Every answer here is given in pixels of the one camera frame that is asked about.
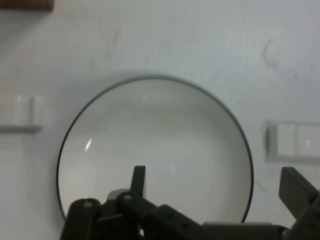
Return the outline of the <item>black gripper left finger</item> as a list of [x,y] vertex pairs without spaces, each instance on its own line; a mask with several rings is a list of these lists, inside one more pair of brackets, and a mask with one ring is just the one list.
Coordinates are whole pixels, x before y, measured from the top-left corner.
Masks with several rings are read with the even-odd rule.
[[62,240],[216,240],[217,236],[172,207],[143,197],[145,166],[135,166],[130,189],[101,204],[94,198],[74,201]]

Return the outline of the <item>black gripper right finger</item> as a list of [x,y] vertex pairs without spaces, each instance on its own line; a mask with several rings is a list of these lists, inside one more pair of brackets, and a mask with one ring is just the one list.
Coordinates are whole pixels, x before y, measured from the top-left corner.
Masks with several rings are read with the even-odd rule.
[[279,198],[295,218],[285,231],[285,240],[318,240],[320,238],[320,191],[294,167],[283,167]]

